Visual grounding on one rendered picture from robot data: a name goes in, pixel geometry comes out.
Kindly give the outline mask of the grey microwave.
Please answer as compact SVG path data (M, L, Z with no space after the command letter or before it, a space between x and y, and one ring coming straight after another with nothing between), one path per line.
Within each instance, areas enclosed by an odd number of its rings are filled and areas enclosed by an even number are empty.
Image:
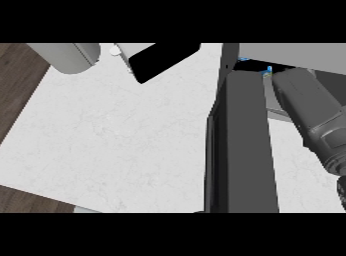
M239 102L247 89L239 88L235 93L231 93L231 89L222 88L239 57L313 69L321 75L321 81L331 80L327 89L346 111L346 44L225 43L222 46L216 102L223 106L226 116L232 120L250 120L254 117L254 114L248 112L251 105L266 104L266 109L276 111L270 118L290 122L284 111L278 109L270 84L265 85L267 99L263 100L259 95L254 100L247 102L247 105Z

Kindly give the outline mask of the pale grey rounded appliance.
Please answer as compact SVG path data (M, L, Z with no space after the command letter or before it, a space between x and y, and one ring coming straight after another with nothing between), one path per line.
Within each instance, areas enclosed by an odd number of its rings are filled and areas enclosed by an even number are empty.
M28 46L64 74L84 72L99 61L98 43L28 43Z

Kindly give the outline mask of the blue and white milk carton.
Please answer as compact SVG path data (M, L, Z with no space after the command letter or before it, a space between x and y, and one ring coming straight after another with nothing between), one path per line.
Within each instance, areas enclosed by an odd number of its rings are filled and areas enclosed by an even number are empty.
M272 75L272 65L263 61L250 58L239 58L235 68L241 68L245 71L256 71L265 77Z

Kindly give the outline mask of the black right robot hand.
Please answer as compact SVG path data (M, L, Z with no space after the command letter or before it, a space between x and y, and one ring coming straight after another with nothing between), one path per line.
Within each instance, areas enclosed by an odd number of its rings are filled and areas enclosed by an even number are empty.
M275 74L288 69L294 69L294 66L270 63L270 62L265 62L253 59L238 61L234 66L234 70L260 72L262 74L265 73Z

